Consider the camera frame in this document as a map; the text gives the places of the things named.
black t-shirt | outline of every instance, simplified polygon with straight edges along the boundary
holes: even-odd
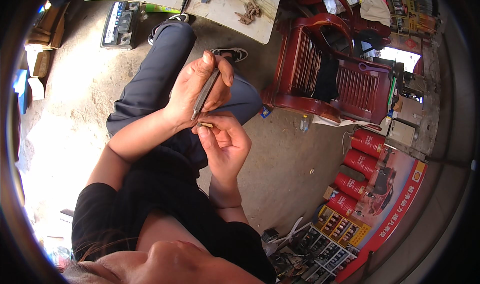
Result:
[[[225,222],[199,189],[180,156],[147,155],[135,163],[115,191],[94,183],[80,193],[73,214],[75,259],[96,260],[115,251],[135,251],[140,230],[153,209],[175,217],[215,257],[222,257],[261,281],[274,283],[260,235],[249,225]]]

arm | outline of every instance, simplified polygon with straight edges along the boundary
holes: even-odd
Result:
[[[192,108],[215,66],[222,76],[216,80],[203,111],[215,110],[228,102],[233,68],[225,58],[205,51],[202,58],[194,60],[180,71],[165,108],[132,122],[111,138],[87,185],[105,183],[118,191],[131,164],[179,131],[195,125],[197,120],[190,120]]]
[[[231,112],[219,112],[201,117],[201,122],[214,125],[194,127],[208,157],[212,179],[208,195],[210,202],[226,222],[248,224],[237,186],[237,175],[247,158],[252,141]]]

white cable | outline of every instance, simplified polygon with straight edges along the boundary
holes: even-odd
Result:
[[[345,134],[349,134],[349,135],[353,135],[353,133],[355,133],[355,131],[353,132],[349,132],[349,131],[345,131],[345,133],[343,133],[343,136],[342,136],[342,154],[345,155],[345,145],[343,144],[343,141],[345,140]]]

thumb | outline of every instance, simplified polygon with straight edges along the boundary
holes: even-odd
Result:
[[[222,151],[213,132],[206,126],[197,127],[197,132],[201,146],[205,150],[207,157],[209,159],[218,158]]]
[[[203,57],[198,60],[195,72],[190,77],[189,82],[197,84],[200,89],[207,82],[208,78],[212,75],[215,68],[215,56],[210,51],[204,51]]]

concrete floor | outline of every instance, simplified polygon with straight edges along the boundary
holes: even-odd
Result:
[[[51,62],[45,99],[34,101],[22,116],[18,167],[27,208],[38,223],[56,218],[62,209],[75,208],[78,193],[109,140],[105,120],[113,102],[147,54],[150,29],[167,17],[153,13],[139,23],[140,44],[134,50],[106,50],[99,43],[110,5],[110,1],[70,5],[63,45]],[[198,39],[187,63],[205,49],[243,47],[249,58],[238,68],[259,90],[271,83],[281,42],[277,32],[267,45],[260,45],[203,18],[192,26]],[[252,149],[238,185],[250,225],[259,233],[275,227],[286,234],[300,216],[307,222],[342,163],[342,135],[352,128],[311,125],[302,133],[298,129],[301,117],[276,109],[266,119],[257,115],[244,125]],[[207,167],[198,179],[204,191],[208,191],[209,179]]]

